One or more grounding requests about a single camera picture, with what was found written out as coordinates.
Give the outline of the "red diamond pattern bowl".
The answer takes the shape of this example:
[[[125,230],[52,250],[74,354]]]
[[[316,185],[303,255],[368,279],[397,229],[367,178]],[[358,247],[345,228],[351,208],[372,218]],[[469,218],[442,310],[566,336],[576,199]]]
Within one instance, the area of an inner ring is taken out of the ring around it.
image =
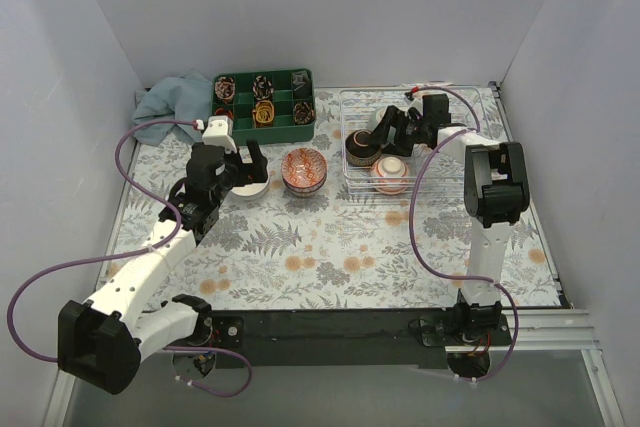
[[[327,176],[325,157],[312,148],[296,148],[288,152],[281,162],[283,181],[299,187],[309,187]]]

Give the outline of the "blue triangle pattern bowl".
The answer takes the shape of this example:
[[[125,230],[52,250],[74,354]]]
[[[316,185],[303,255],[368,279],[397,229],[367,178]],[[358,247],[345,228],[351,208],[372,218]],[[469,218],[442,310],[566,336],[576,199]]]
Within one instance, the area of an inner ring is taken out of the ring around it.
[[[299,186],[295,186],[293,184],[288,183],[286,180],[283,181],[285,187],[287,190],[292,190],[292,191],[298,191],[298,192],[309,192],[309,191],[315,191],[315,190],[320,190],[324,184],[325,184],[326,180],[323,179],[320,182],[309,186],[309,187],[299,187]]]

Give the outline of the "plain white bowl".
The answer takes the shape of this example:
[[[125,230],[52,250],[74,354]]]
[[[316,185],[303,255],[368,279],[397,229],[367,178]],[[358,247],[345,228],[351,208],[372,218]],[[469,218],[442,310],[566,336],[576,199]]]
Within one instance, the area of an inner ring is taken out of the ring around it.
[[[271,178],[263,183],[252,183],[242,187],[234,187],[231,194],[235,199],[242,201],[253,201],[263,197],[269,190]]]

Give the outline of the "pale green bowl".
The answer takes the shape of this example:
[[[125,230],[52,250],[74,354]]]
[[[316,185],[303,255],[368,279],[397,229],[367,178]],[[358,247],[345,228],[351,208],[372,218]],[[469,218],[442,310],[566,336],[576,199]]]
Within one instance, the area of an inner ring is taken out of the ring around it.
[[[384,116],[386,114],[386,107],[380,107],[378,109],[376,109],[374,111],[374,113],[370,116],[368,124],[367,124],[367,129],[370,132],[373,132],[379,125],[380,123],[383,121]]]

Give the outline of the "white orange ring bowl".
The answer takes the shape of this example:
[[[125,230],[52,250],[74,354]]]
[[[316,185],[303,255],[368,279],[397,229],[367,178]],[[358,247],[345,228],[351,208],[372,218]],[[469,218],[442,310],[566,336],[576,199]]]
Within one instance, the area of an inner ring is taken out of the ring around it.
[[[408,188],[410,170],[405,161],[395,156],[381,157],[369,171],[373,188],[384,195],[399,195]]]

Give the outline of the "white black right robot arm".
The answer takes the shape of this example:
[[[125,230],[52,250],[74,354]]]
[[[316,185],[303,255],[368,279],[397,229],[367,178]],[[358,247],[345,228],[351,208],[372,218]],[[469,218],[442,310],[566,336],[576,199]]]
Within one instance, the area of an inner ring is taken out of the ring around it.
[[[501,325],[503,297],[510,295],[500,283],[506,246],[514,225],[530,205],[530,191],[523,147],[518,142],[498,142],[480,134],[479,117],[468,110],[475,125],[452,121],[449,96],[459,95],[442,87],[425,86],[422,108],[403,111],[386,108],[382,119],[369,134],[369,143],[381,146],[390,129],[392,143],[385,149],[392,155],[406,155],[417,144],[431,149],[416,174],[409,207],[409,237],[414,254],[432,275],[461,286],[451,309],[447,332],[464,344],[475,344]],[[463,165],[463,197],[471,219],[469,266],[464,275],[449,275],[431,268],[419,252],[415,238],[414,214],[423,177],[437,154],[447,155]]]

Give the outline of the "black gold bowl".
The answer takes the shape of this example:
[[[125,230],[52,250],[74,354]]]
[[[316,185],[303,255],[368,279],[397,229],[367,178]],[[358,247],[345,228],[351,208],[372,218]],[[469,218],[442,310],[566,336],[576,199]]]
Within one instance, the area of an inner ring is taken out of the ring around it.
[[[355,167],[370,167],[382,155],[380,144],[370,144],[371,132],[366,129],[359,129],[345,140],[346,160],[349,165]]]

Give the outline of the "brown checker pattern bowl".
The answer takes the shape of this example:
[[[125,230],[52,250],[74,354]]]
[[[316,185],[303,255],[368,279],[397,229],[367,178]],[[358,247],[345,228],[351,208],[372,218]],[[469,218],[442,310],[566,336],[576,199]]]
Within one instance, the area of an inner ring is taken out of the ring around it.
[[[310,198],[310,197],[318,194],[319,190],[309,191],[309,192],[298,192],[298,191],[288,190],[287,193],[292,195],[292,196],[294,196],[294,197],[296,197],[296,198]]]

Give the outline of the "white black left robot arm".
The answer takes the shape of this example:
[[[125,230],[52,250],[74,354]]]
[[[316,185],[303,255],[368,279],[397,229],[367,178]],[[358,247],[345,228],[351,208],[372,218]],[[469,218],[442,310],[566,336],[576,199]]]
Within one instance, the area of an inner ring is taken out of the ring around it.
[[[255,140],[251,157],[196,143],[185,177],[169,192],[140,255],[128,261],[84,302],[68,302],[58,316],[58,367],[102,390],[118,394],[141,363],[176,341],[200,347],[213,324],[205,300],[180,294],[147,313],[150,298],[215,225],[219,209],[235,187],[264,183],[268,161]]]

